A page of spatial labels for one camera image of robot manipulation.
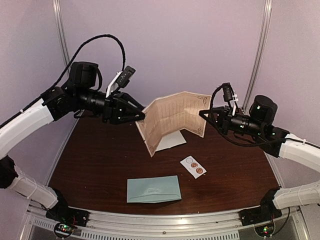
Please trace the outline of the light blue envelope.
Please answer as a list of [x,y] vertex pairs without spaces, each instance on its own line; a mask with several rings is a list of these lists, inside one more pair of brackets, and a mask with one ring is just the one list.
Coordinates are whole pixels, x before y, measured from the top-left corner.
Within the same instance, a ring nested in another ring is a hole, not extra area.
[[177,175],[127,180],[127,203],[157,204],[181,199]]

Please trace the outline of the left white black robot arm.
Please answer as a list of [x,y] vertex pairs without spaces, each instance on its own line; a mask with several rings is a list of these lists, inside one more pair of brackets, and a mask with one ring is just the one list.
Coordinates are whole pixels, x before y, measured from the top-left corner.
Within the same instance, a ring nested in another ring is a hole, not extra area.
[[63,195],[22,172],[9,157],[9,152],[35,131],[71,112],[76,118],[81,111],[90,111],[93,117],[101,117],[103,123],[112,125],[143,120],[144,107],[128,93],[120,91],[135,72],[133,67],[126,66],[102,92],[93,88],[96,81],[102,81],[98,64],[72,63],[65,87],[55,86],[43,93],[40,99],[0,128],[1,189],[14,190],[51,210],[61,222],[69,221],[72,211]]

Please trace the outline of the beige decorated letter paper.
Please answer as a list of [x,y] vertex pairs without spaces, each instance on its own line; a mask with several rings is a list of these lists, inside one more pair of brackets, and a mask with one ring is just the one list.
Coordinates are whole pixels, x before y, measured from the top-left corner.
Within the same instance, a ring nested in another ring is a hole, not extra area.
[[163,137],[187,130],[201,138],[205,135],[206,121],[200,117],[201,110],[210,106],[211,96],[183,91],[156,98],[142,112],[143,120],[135,122],[151,157]]

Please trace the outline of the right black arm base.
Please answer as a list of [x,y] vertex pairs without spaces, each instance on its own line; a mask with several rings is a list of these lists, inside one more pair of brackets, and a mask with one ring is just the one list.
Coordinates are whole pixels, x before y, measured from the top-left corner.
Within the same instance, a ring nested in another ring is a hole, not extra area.
[[282,211],[275,207],[273,199],[280,188],[273,188],[267,191],[260,200],[259,206],[245,208],[238,212],[242,226],[255,225],[271,221],[282,216]]

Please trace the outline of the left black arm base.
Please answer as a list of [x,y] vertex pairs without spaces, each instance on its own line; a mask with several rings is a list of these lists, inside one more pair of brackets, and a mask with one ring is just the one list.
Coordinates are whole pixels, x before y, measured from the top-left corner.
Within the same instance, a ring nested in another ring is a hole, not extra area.
[[45,217],[67,225],[86,227],[89,212],[69,207],[62,193],[57,189],[54,189],[54,191],[58,202],[52,208],[44,208],[46,211]]

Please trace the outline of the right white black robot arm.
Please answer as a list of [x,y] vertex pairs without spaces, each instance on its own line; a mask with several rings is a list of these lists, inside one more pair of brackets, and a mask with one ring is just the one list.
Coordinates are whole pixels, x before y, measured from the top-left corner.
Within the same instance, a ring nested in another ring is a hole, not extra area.
[[[199,115],[228,142],[241,147],[259,147],[266,154],[320,170],[320,147],[288,130],[273,126],[278,106],[270,98],[257,95],[249,114],[233,113],[229,106],[201,110]],[[259,220],[268,220],[276,210],[319,204],[320,182],[269,190],[256,210]]]

